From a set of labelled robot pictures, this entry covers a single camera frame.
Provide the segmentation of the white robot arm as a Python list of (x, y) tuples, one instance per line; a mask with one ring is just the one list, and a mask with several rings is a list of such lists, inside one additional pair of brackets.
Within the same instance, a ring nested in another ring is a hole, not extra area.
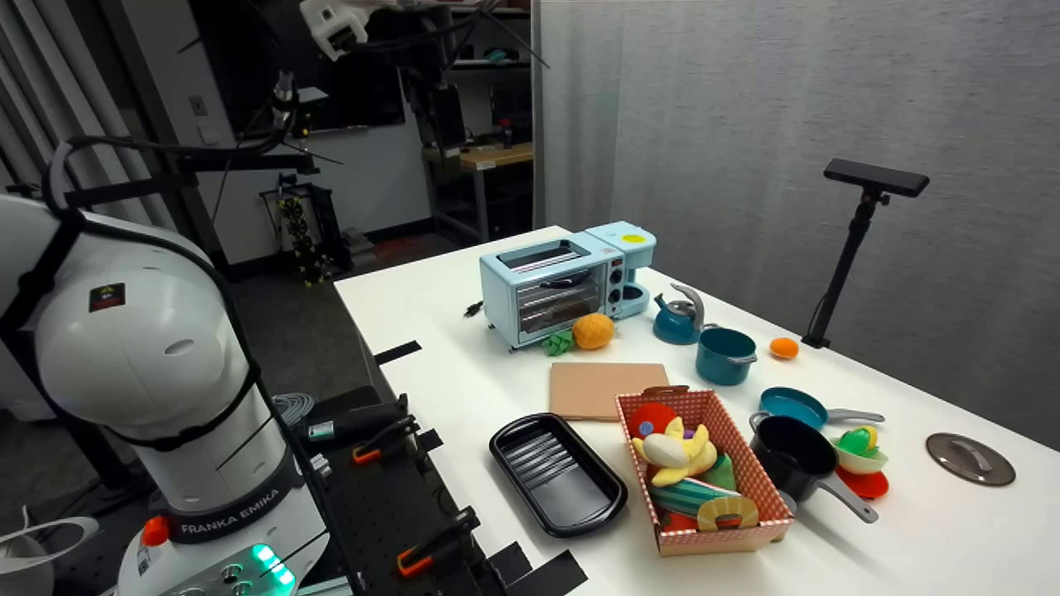
[(112, 596), (294, 596), (328, 526), (241, 347), (216, 268), (181, 233), (0, 198), (3, 326), (56, 410), (123, 439), (162, 514)]

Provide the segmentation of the robot base controller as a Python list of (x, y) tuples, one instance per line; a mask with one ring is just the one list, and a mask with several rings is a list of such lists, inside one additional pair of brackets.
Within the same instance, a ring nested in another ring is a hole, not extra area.
[(223, 540), (180, 543), (176, 524), (154, 514), (127, 546), (112, 596), (294, 596), (323, 549), (321, 518), (258, 518)]

